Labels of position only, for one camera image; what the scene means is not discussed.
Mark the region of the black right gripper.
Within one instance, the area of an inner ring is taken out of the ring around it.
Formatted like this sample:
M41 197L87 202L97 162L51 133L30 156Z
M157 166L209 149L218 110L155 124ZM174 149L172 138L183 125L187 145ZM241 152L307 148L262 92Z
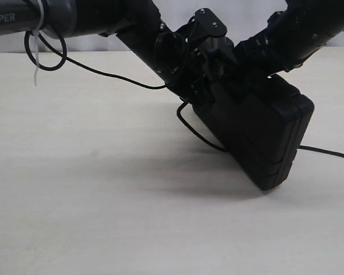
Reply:
M206 91L231 95L256 93L275 74L275 54L264 37L237 45L228 37L206 40Z

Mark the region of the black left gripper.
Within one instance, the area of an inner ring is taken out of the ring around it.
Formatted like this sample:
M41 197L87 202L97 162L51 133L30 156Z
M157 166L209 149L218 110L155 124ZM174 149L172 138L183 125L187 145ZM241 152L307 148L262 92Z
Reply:
M163 30L155 42L154 62L165 75L167 89L191 105L206 102L208 61L226 34L226 26L207 7L197 10L178 30Z

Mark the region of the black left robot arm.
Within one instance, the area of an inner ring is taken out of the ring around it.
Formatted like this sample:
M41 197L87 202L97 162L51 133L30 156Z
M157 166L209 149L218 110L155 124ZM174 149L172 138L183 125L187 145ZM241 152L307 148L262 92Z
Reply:
M0 36L23 32L67 38L117 36L165 83L193 105L214 102L203 43L226 35L208 8L172 31L153 1L0 1Z

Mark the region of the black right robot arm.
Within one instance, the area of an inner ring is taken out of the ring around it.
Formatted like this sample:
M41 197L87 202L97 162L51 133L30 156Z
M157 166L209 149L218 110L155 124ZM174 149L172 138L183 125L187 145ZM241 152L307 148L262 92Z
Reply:
M291 94L291 86L277 73L301 67L343 31L344 1L287 1L265 29L233 48L234 66L212 78L208 90L227 84L239 95Z

